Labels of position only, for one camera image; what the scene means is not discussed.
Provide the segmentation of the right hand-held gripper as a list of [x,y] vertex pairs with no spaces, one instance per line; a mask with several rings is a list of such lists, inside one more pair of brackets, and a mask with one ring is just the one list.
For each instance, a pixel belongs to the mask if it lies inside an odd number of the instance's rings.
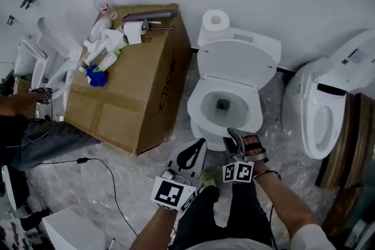
[[243,138],[251,133],[245,133],[236,128],[227,128],[231,138],[224,137],[223,143],[228,156],[227,163],[222,167],[224,183],[244,184],[250,183],[253,176],[255,162],[268,162],[268,156],[264,153],[255,156],[246,156]]

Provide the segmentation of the person's right hand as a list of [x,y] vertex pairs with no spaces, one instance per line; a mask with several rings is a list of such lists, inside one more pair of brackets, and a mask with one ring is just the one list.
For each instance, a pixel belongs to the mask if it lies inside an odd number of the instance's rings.
[[256,135],[249,135],[243,138],[246,156],[255,156],[264,153],[264,148]]

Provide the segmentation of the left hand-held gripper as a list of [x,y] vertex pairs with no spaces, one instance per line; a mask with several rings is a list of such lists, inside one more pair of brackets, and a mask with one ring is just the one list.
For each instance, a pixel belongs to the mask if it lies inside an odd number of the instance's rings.
[[155,178],[151,201],[184,215],[199,194],[206,152],[205,139],[191,140],[174,149],[169,155],[169,168]]

